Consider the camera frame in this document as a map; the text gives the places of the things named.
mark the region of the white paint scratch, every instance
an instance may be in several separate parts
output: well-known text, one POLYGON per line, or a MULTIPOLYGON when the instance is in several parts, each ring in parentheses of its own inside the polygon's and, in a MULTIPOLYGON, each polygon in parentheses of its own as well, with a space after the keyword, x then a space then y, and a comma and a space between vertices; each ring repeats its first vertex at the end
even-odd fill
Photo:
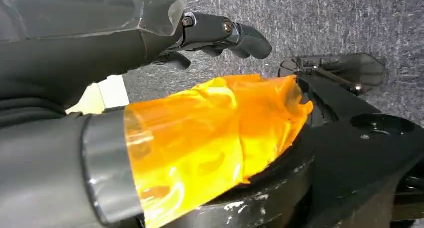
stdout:
POLYGON ((255 200, 268 200, 269 197, 270 196, 268 194, 263 194, 263 195, 260 195, 258 197, 255 197, 254 199, 255 200))
POLYGON ((224 206, 224 209, 226 209, 226 210, 228 211, 228 210, 233 209, 234 207, 239 207, 239 206, 240 206, 240 205, 242 205, 243 203, 244 203, 244 201, 240 201, 240 202, 232 202, 232 203, 226 204, 226 205, 224 206))
POLYGON ((233 216, 229 216, 229 217, 228 217, 228 220, 227 220, 227 222, 226 222, 226 223, 227 223, 227 224, 229 224, 229 223, 231 222, 231 219, 232 219, 232 218, 233 218, 233 216))
POLYGON ((242 211, 243 211, 243 209, 244 208, 246 208, 248 205, 244 205, 244 206, 242 206, 239 210, 238 210, 238 213, 240 214, 242 211))

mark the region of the robotic finger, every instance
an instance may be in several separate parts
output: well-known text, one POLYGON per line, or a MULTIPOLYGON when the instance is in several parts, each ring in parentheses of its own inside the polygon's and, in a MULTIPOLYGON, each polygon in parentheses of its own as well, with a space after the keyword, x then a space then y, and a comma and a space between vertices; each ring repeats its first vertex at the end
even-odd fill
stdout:
POLYGON ((183 36, 164 51, 155 64, 174 63, 179 69, 190 65, 177 51, 203 51, 210 56, 219 56, 229 49, 239 58, 250 56, 265 59, 272 52, 268 40, 255 28, 236 23, 223 16, 187 12, 181 20, 183 36))

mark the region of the robotic hand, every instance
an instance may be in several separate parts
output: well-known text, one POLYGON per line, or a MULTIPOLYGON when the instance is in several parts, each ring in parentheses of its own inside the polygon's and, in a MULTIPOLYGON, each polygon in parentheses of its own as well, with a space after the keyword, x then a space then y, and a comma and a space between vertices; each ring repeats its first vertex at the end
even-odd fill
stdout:
POLYGON ((178 0, 0 0, 0 227, 99 228, 143 212, 124 111, 72 114, 86 87, 178 51, 266 58, 254 28, 178 0))

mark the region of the black robotic finger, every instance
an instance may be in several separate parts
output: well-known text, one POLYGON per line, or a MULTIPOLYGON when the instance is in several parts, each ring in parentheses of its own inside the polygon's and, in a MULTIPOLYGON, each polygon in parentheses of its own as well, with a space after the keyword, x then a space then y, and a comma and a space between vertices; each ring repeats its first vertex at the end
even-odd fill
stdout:
POLYGON ((203 47, 201 50, 211 57, 218 57, 223 52, 223 49, 214 48, 211 46, 203 47))
POLYGON ((239 58, 248 58, 250 54, 243 49, 240 48, 230 48, 230 51, 239 58))
POLYGON ((271 54, 273 47, 270 42, 255 28, 239 23, 234 23, 234 28, 238 36, 236 40, 238 50, 257 59, 265 59, 271 54))
POLYGON ((157 58, 155 62, 153 62, 153 64, 171 64, 179 70, 186 70, 190 67, 192 62, 179 52, 171 52, 168 54, 161 55, 157 58))

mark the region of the black plastic part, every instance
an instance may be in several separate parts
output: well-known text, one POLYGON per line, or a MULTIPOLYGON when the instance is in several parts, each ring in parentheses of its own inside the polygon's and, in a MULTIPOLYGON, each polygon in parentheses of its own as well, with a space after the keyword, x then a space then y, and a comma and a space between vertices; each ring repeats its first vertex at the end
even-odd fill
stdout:
POLYGON ((292 57, 285 59, 281 68, 324 77, 357 94, 381 85, 385 72, 382 63, 365 53, 292 57))
POLYGON ((1 129, 0 227, 102 227, 83 176, 87 118, 73 114, 1 129))
POLYGON ((241 34, 240 40, 237 43, 237 49, 257 59, 265 59, 271 54, 273 47, 259 31, 248 25, 239 23, 237 25, 241 34))
POLYGON ((0 100, 40 97, 68 108, 91 83, 154 61, 181 36, 179 27, 174 36, 126 31, 3 43, 0 100))
POLYGON ((184 50, 211 45, 230 36, 224 31, 224 22, 230 21, 228 18, 199 12, 194 12, 193 15, 194 26, 184 29, 184 50))
POLYGON ((143 212, 128 157, 124 110, 93 115, 83 134, 86 182, 104 224, 143 212))
POLYGON ((307 227, 348 223, 352 213, 355 221, 368 224, 365 227, 389 227, 391 216, 387 213, 391 214, 399 180, 424 155, 424 130, 402 118, 362 114, 315 128, 305 136, 305 145, 315 147, 313 203, 307 227), (380 124, 389 134, 363 129, 382 120, 389 121, 380 124), (384 196, 373 202, 371 197, 380 193, 384 196), (379 209, 370 209, 373 213, 356 212, 377 205, 379 209), (378 226, 372 225, 375 219, 378 226))
POLYGON ((248 58, 250 57, 250 54, 246 51, 244 51, 241 48, 230 48, 229 49, 235 56, 239 57, 239 58, 248 58))
POLYGON ((320 100, 323 110, 331 112, 336 120, 349 119, 355 115, 363 113, 380 113, 381 111, 373 107, 366 101, 358 98, 332 81, 325 78, 298 73, 297 77, 301 86, 320 100))
POLYGON ((171 64, 179 70, 186 70, 192 64, 190 60, 188 60, 184 55, 179 52, 171 52, 165 55, 161 55, 153 63, 157 65, 171 64))

